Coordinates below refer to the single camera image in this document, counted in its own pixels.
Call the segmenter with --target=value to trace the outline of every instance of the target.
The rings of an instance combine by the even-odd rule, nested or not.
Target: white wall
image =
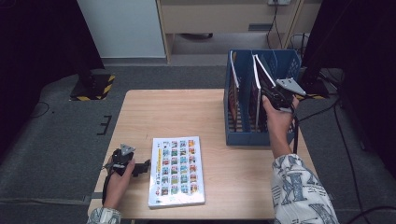
[[[155,0],[78,0],[102,58],[165,58]]]

